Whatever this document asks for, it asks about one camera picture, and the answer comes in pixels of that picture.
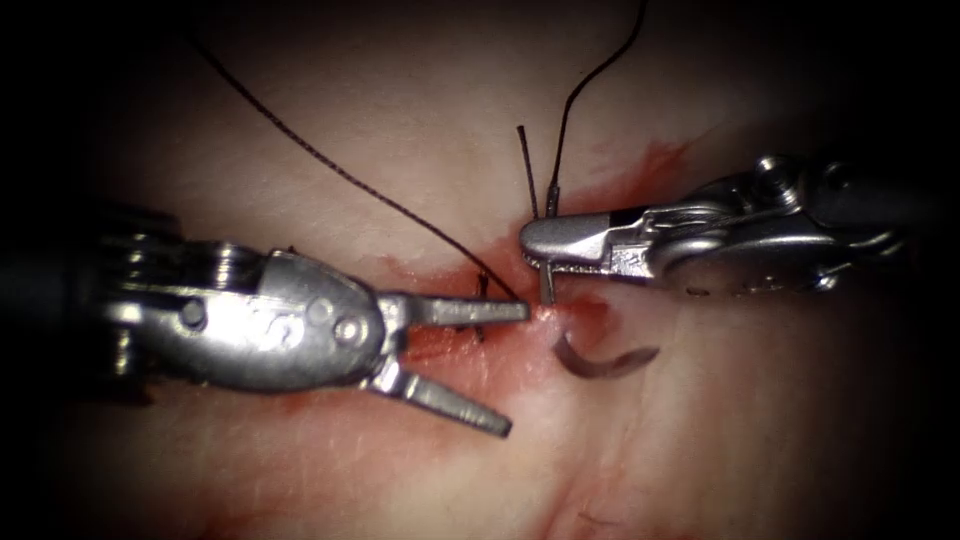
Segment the left arm needle driver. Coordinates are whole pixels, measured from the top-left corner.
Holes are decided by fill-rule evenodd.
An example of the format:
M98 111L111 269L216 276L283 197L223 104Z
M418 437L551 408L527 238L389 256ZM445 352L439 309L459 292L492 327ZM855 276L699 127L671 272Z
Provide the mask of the left arm needle driver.
M284 250L104 237L102 312L149 377L251 393L350 386L383 365L372 289Z

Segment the left arm needle driver jaw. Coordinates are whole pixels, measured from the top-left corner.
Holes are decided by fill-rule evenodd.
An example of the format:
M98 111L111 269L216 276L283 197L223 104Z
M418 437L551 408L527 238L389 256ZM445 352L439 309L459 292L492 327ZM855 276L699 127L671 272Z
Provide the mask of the left arm needle driver jaw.
M363 379L362 389L497 438L507 438L513 427L506 415L440 382L407 371L395 359Z
M377 308L387 335L411 327L472 327L529 321L527 302L446 296L408 292L377 294Z

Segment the right arm needle driver jaw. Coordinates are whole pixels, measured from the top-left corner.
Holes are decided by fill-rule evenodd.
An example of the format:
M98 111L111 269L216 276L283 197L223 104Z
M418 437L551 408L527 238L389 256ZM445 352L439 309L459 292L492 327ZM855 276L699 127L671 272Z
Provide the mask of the right arm needle driver jaw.
M597 264L608 247L609 212L541 218L519 232L524 255L547 262Z
M652 282L653 273L650 269L637 260L615 260L611 259L603 264L586 264L564 261L547 261L538 259L531 255L525 255L524 261L534 269L540 269L547 265L555 274L603 277L609 279L620 279L635 282Z

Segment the right arm needle driver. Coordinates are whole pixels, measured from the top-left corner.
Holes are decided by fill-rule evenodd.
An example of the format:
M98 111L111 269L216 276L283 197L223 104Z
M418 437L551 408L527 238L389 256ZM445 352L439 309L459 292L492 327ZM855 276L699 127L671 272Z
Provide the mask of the right arm needle driver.
M913 193L859 163L782 154L670 204L613 211L610 271L697 296L832 289L897 255Z

